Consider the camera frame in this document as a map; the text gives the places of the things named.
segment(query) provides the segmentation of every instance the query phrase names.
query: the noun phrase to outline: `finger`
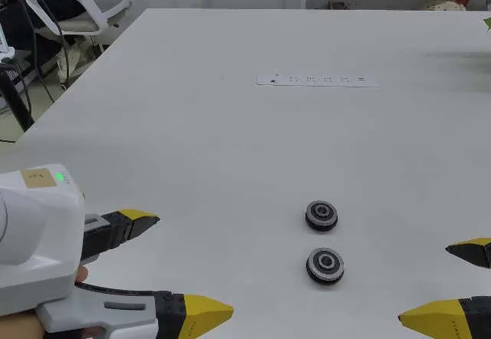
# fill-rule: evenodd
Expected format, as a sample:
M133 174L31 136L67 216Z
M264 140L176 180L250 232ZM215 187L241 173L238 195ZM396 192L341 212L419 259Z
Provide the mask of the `finger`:
M34 312L11 314L0 318L0 337L8 339L42 339L44 329Z
M84 266L79 266L78 272L77 272L77 277L75 278L75 280L76 281L84 281L85 279L87 279L87 276L89 276L89 271L87 270L87 268Z
M102 327L89 327L88 329L84 330L84 334L82 335L83 339L89 338L89 337L97 337L100 334L104 333L104 329Z

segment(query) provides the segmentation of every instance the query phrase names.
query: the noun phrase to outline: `power strip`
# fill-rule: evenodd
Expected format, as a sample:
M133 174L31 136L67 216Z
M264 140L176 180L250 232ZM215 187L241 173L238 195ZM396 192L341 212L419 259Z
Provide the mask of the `power strip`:
M314 87L380 87L370 76L335 76L302 74L260 74L255 82L261 86L314 86Z

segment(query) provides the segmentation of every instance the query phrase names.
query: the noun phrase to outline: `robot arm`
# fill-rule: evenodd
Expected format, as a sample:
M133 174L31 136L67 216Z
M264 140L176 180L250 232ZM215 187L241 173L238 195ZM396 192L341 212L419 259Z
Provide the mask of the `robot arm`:
M46 339L195 338L233 308L198 295L122 291L77 283L79 264L144 233L159 218L123 209L85 215L84 197L59 165L0 175L0 315L35 308Z

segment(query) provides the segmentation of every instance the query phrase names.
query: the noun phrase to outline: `human hand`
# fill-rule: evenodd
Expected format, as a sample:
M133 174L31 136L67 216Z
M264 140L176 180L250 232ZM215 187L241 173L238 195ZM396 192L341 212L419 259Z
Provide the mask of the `human hand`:
M77 281L87 279L89 272L87 268L78 268ZM20 314L10 314L0 317L0 338L8 339L43 339L44 328L33 311Z

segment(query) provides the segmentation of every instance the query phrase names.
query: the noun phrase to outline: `chair armrest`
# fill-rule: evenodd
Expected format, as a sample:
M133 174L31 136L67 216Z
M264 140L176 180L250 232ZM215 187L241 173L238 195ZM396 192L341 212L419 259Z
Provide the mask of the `chair armrest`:
M26 3L31 7L31 9L35 12L36 15L44 22L44 24L53 32L55 35L59 36L60 32L56 24L51 20L48 14L44 11L44 9L39 5L38 0L25 0ZM69 35L69 31L61 30L63 35Z

